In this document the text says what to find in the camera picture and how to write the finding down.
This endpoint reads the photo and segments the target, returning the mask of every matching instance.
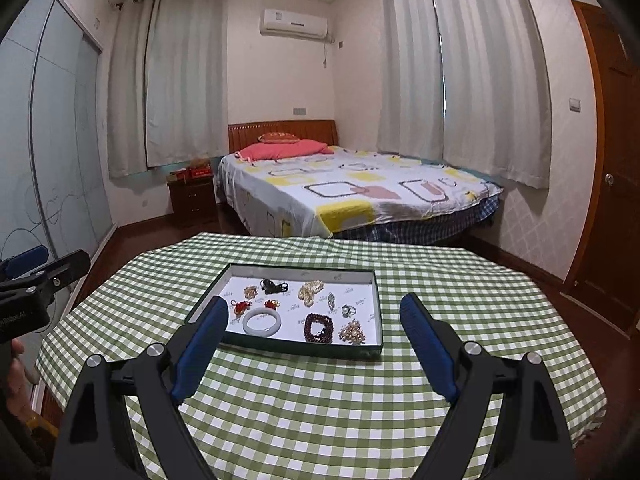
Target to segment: green checkered tablecloth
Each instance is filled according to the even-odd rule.
[[[180,411],[222,480],[411,477],[448,405],[431,390],[402,330],[398,306],[410,291],[463,340],[504,357],[542,354],[574,442],[604,416],[605,394],[587,356],[519,272],[462,249],[217,234],[140,254],[60,322],[37,362],[59,402],[88,355],[130,358],[167,341],[229,262],[375,270],[385,347],[378,362],[218,349]],[[164,478],[139,404],[127,405],[149,476]],[[499,406],[496,396],[466,478],[481,471]]]

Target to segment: blue gripper pad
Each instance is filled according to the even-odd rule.
[[[26,274],[47,263],[49,251],[44,245],[39,245],[28,251],[24,251],[4,262],[4,275],[10,280]]]
[[[198,329],[175,365],[175,383],[171,396],[178,404],[183,403],[184,399],[188,399],[196,392],[216,348],[225,335],[229,321],[226,301],[219,296],[214,296],[205,307],[204,313],[206,317],[197,321]]]
[[[411,294],[400,301],[400,322],[433,391],[454,403],[460,394],[453,359]]]

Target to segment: blue plaid fabric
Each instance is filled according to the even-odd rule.
[[[388,222],[334,233],[340,240],[362,240],[391,244],[433,245],[459,235],[465,229],[487,220],[500,205],[499,195],[481,200],[478,205],[428,220]]]

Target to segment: tray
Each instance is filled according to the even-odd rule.
[[[288,292],[265,294],[260,282],[268,278],[276,284],[287,282]],[[311,307],[298,299],[300,287],[311,280],[321,280],[324,289],[315,295]],[[266,300],[277,300],[280,306],[277,312],[282,320],[281,328],[270,337],[247,335],[242,328],[242,318],[237,320],[231,301],[247,301],[244,288],[255,285],[258,296],[249,300],[252,308],[264,306]],[[328,295],[335,297],[335,312],[328,306]],[[245,264],[228,264],[198,300],[186,317],[186,322],[195,322],[204,306],[213,296],[220,296],[229,306],[229,324],[227,325],[223,343],[265,350],[312,357],[336,359],[374,360],[380,357],[383,347],[382,319],[380,317],[380,300],[376,275],[373,270],[313,269],[306,267],[251,266]],[[350,304],[356,308],[351,317],[343,317],[342,306]],[[308,314],[329,316],[334,323],[334,336],[330,344],[307,342],[304,336],[304,322]],[[363,344],[354,345],[338,338],[340,329],[350,321],[360,322],[366,340]],[[273,324],[273,317],[255,316],[249,326],[265,329]],[[319,332],[321,326],[314,324],[312,331]]]

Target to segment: pillow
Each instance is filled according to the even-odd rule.
[[[283,132],[270,132],[258,137],[258,142],[264,142],[265,144],[293,144],[299,140],[294,134]]]
[[[291,158],[292,156],[315,155],[316,153],[333,155],[334,152],[324,142],[300,139],[293,144],[265,144],[258,142],[236,152],[236,157],[240,160],[253,162],[254,160],[279,160],[281,158]]]

